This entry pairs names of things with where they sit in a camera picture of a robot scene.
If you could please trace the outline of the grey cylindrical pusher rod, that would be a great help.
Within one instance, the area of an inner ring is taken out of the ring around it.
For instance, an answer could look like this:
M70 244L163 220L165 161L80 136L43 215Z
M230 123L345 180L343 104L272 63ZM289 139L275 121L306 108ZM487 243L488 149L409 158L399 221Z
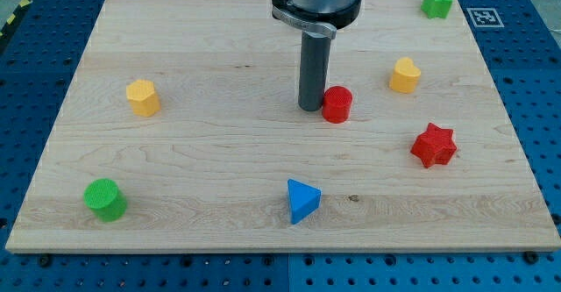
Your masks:
M323 105L330 44L328 37L302 32L298 104L305 111L316 111Z

